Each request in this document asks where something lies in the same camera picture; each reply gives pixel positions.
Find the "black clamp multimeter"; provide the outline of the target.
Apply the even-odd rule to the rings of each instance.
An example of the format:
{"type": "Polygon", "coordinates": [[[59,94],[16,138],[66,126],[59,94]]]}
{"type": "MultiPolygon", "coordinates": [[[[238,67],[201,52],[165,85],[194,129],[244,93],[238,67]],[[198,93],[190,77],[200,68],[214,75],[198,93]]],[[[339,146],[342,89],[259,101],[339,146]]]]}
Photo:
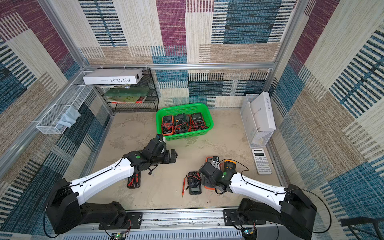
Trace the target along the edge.
{"type": "Polygon", "coordinates": [[[200,195],[202,193],[201,176],[197,171],[187,174],[188,190],[190,195],[200,195]]]}

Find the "orange multimeter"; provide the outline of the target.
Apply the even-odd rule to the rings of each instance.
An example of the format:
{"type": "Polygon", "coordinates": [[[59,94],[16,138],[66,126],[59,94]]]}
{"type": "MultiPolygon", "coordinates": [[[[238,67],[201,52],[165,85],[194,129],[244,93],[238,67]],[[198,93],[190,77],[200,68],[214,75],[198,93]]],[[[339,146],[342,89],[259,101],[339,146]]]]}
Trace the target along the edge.
{"type": "MultiPolygon", "coordinates": [[[[213,158],[212,158],[212,157],[207,157],[207,158],[206,158],[206,162],[212,164],[212,161],[213,161],[213,158]]],[[[209,183],[208,183],[208,182],[205,182],[204,187],[205,187],[205,189],[207,189],[207,190],[214,190],[213,187],[209,186],[209,183]]]]}
{"type": "Polygon", "coordinates": [[[163,136],[170,136],[174,134],[175,124],[174,116],[168,115],[162,118],[161,130],[163,136]]]}

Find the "yellow multimeter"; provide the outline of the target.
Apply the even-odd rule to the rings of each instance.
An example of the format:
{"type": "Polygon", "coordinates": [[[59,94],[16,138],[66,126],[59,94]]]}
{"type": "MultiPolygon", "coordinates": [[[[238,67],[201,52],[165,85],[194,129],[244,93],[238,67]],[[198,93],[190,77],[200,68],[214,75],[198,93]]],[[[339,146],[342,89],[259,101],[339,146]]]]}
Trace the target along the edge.
{"type": "Polygon", "coordinates": [[[226,173],[236,173],[236,163],[231,160],[225,160],[221,165],[221,169],[226,173]]]}

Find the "green plastic basket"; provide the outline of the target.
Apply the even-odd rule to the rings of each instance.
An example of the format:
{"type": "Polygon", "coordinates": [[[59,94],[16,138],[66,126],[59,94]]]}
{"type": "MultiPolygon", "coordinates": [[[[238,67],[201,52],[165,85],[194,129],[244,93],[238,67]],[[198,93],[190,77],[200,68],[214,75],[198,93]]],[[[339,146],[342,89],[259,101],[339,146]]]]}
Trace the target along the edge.
{"type": "Polygon", "coordinates": [[[211,116],[209,108],[201,103],[194,103],[194,104],[187,104],[187,105],[181,105],[181,106],[173,106],[173,107],[167,107],[158,110],[156,113],[156,126],[157,126],[157,133],[161,134],[162,133],[162,118],[164,116],[176,116],[178,114],[195,114],[195,113],[201,113],[202,117],[206,123],[206,126],[208,127],[205,130],[199,130],[199,131],[192,131],[188,133],[181,133],[177,135],[170,135],[170,136],[165,136],[167,141],[172,141],[172,140],[178,140],[178,139],[185,139],[185,138],[191,138],[191,137],[197,137],[201,135],[205,135],[210,131],[213,126],[213,118],[211,116]]]}

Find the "green multimeter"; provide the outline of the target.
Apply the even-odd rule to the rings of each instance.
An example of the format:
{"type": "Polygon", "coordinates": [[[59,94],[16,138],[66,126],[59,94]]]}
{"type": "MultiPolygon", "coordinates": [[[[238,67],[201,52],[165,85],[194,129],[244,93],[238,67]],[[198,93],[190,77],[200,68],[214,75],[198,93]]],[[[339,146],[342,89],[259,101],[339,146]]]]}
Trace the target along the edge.
{"type": "Polygon", "coordinates": [[[187,133],[189,131],[189,122],[187,121],[186,114],[179,114],[175,116],[175,134],[187,133]]]}

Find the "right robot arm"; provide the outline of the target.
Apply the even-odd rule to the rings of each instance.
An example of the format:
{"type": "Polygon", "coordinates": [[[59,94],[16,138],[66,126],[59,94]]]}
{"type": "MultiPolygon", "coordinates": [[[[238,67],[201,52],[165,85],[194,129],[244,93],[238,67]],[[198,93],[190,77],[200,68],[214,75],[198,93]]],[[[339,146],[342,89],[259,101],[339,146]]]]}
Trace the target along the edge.
{"type": "Polygon", "coordinates": [[[243,221],[273,222],[301,239],[311,239],[317,207],[297,186],[267,185],[237,172],[235,166],[220,169],[209,162],[205,162],[199,172],[218,194],[245,196],[237,209],[237,216],[243,221]]]}

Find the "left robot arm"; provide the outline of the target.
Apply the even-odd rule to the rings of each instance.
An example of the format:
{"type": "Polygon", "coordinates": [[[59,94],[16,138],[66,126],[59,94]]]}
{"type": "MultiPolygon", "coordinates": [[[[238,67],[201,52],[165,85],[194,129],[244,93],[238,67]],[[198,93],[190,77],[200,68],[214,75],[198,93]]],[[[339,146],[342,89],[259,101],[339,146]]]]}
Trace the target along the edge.
{"type": "Polygon", "coordinates": [[[118,202],[92,204],[88,200],[111,185],[157,166],[174,164],[177,152],[168,150],[163,135],[156,135],[141,151],[131,151],[117,162],[80,179],[57,181],[46,201],[44,220],[48,219],[56,235],[78,225],[100,223],[116,229],[128,227],[126,210],[118,202]]]}

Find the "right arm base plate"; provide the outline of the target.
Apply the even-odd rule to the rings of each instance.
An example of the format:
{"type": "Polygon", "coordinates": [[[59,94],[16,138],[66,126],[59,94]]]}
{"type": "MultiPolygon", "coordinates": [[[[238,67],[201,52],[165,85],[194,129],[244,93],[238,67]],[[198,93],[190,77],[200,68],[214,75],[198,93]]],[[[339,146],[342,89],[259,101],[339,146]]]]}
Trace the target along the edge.
{"type": "Polygon", "coordinates": [[[238,213],[237,209],[224,209],[223,210],[224,222],[226,226],[250,226],[250,225],[265,225],[264,220],[251,220],[244,214],[238,213]]]}

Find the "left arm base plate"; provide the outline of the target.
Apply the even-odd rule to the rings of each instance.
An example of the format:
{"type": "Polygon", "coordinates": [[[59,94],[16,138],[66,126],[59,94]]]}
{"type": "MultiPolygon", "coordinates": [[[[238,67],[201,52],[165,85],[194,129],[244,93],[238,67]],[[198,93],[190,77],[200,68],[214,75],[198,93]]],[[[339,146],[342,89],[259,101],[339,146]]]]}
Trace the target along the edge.
{"type": "Polygon", "coordinates": [[[126,212],[120,214],[116,220],[110,223],[100,223],[99,230],[128,230],[139,229],[141,227],[142,212],[126,212]]]}

